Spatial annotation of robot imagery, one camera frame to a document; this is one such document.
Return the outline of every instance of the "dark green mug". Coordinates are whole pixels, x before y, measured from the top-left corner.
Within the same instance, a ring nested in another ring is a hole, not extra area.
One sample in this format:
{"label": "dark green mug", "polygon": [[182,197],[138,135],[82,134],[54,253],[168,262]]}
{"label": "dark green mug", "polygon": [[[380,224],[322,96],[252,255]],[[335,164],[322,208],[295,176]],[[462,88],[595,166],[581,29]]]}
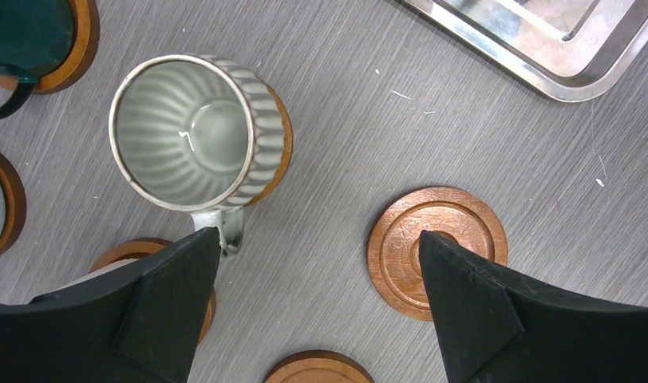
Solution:
{"label": "dark green mug", "polygon": [[0,0],[0,75],[18,79],[0,119],[23,106],[40,77],[61,66],[75,33],[67,0]]}

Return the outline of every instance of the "white debris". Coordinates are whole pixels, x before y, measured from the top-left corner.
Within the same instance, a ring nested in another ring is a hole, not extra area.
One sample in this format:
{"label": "white debris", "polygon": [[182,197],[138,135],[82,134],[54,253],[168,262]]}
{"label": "white debris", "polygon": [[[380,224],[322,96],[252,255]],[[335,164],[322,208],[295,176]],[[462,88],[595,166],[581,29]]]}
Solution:
{"label": "white debris", "polygon": [[188,144],[190,145],[190,149],[192,149],[192,151],[194,152],[195,147],[192,146],[192,140],[190,139],[190,132],[178,132],[178,135],[181,136],[181,137],[187,137],[188,138]]}
{"label": "white debris", "polygon": [[390,92],[391,92],[391,93],[394,93],[394,94],[396,94],[396,95],[398,95],[399,97],[405,98],[406,100],[411,100],[411,97],[409,97],[409,96],[405,96],[405,95],[403,95],[403,94],[401,94],[401,93],[399,93],[399,92],[395,92],[395,91],[393,91],[393,90],[390,90]]}
{"label": "white debris", "polygon": [[[597,152],[597,144],[595,143],[595,101],[592,100],[591,102],[591,111],[590,111],[590,132],[592,134],[592,152],[597,156],[597,159],[599,159],[599,163],[601,164],[601,170],[603,171],[603,179],[608,181],[608,175],[606,174],[606,165],[603,163],[603,158],[601,157],[601,154]],[[597,184],[601,185],[603,188],[602,183],[597,180]]]}

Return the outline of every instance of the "white ribbed mug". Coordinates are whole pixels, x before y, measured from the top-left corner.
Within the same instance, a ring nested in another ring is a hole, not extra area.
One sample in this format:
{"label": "white ribbed mug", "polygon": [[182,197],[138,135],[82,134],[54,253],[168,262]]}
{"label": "white ribbed mug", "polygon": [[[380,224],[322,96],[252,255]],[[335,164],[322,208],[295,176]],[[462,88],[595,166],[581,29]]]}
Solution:
{"label": "white ribbed mug", "polygon": [[239,251],[243,206],[273,180],[284,151],[277,101],[251,71],[206,54],[138,65],[110,109],[110,146],[145,199],[218,227],[223,255]]}

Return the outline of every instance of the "round wooden coaster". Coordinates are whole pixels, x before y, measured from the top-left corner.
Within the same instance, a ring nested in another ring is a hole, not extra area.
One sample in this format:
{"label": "round wooden coaster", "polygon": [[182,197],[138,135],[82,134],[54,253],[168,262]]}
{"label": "round wooden coaster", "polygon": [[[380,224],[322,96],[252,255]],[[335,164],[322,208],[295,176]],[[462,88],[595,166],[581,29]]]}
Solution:
{"label": "round wooden coaster", "polygon": [[[49,94],[68,88],[79,80],[91,66],[98,50],[101,34],[95,0],[69,0],[75,17],[75,42],[61,66],[46,74],[35,87],[36,94]],[[0,76],[0,86],[14,90],[17,80]]]}
{"label": "round wooden coaster", "polygon": [[[122,259],[141,259],[143,257],[147,257],[148,255],[154,254],[171,244],[172,243],[170,241],[167,241],[166,239],[157,238],[136,239],[122,243],[121,245],[117,245],[112,249],[106,251],[101,257],[99,257],[89,270],[89,273],[100,270],[103,267],[108,266],[110,263],[114,263]],[[204,337],[207,336],[209,328],[214,322],[215,311],[216,293],[215,291],[212,291],[211,297],[209,298],[209,303],[207,305],[207,312],[204,315],[204,322],[202,324],[202,331],[200,332],[200,339],[199,341],[197,341],[197,344],[202,343]]]}
{"label": "round wooden coaster", "polygon": [[508,264],[503,225],[474,195],[455,188],[424,188],[404,195],[373,227],[367,261],[378,293],[411,318],[432,320],[418,259],[423,230],[436,231],[478,255]]}
{"label": "round wooden coaster", "polygon": [[284,124],[284,153],[282,153],[282,160],[279,163],[277,172],[275,172],[275,177],[265,187],[265,189],[261,191],[259,195],[257,195],[251,201],[249,201],[249,203],[247,203],[247,206],[259,202],[261,199],[270,194],[277,187],[277,185],[279,185],[279,182],[281,182],[282,178],[284,178],[284,175],[286,175],[286,170],[289,168],[289,164],[291,163],[291,153],[294,150],[294,130],[291,127],[289,113],[286,111],[286,107],[284,106],[282,99],[279,98],[277,93],[268,84],[265,84],[265,86],[277,101],[277,109],[282,114],[282,123]]}
{"label": "round wooden coaster", "polygon": [[26,222],[26,192],[16,169],[0,153],[0,185],[5,196],[5,225],[0,235],[0,254],[16,242]]}
{"label": "round wooden coaster", "polygon": [[356,361],[330,351],[305,351],[279,362],[266,383],[373,383]]}

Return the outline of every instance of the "stainless steel tray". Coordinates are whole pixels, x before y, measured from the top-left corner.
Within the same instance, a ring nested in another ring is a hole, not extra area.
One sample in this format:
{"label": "stainless steel tray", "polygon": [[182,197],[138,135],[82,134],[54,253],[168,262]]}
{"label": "stainless steel tray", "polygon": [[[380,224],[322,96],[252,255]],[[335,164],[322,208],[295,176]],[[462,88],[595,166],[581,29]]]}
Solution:
{"label": "stainless steel tray", "polygon": [[400,0],[549,97],[605,93],[648,41],[648,0]]}

